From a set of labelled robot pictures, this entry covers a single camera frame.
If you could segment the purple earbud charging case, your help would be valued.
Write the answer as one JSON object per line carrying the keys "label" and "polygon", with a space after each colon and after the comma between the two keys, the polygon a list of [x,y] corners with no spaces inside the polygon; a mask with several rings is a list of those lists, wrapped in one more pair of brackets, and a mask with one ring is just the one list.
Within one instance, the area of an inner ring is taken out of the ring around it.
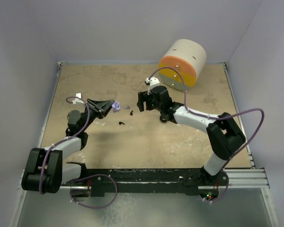
{"label": "purple earbud charging case", "polygon": [[113,109],[113,112],[115,113],[115,112],[119,112],[120,111],[120,103],[119,102],[114,102],[113,104],[112,104],[112,109]]}

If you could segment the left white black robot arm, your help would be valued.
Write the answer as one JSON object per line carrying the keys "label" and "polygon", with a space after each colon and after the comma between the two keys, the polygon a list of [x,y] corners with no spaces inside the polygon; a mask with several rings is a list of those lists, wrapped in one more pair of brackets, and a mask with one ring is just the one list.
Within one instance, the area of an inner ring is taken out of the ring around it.
{"label": "left white black robot arm", "polygon": [[114,100],[95,101],[72,97],[72,103],[82,103],[83,112],[72,110],[67,115],[65,137],[51,146],[31,149],[22,176],[21,187],[25,191],[56,193],[60,186],[73,181],[84,185],[88,180],[84,163],[69,162],[64,159],[85,148],[89,135],[85,130],[98,119],[103,119],[112,109]]}

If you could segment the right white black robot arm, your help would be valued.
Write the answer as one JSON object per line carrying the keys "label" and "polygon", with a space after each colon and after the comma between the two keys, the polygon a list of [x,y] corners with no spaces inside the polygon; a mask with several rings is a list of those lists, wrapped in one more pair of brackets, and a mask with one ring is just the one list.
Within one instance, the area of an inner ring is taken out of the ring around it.
{"label": "right white black robot arm", "polygon": [[242,130],[229,113],[206,116],[204,113],[192,114],[184,104],[174,102],[165,86],[157,86],[150,91],[138,92],[137,106],[140,112],[157,110],[163,123],[190,126],[208,135],[213,154],[200,168],[199,180],[212,185],[218,173],[236,151],[246,142]]}

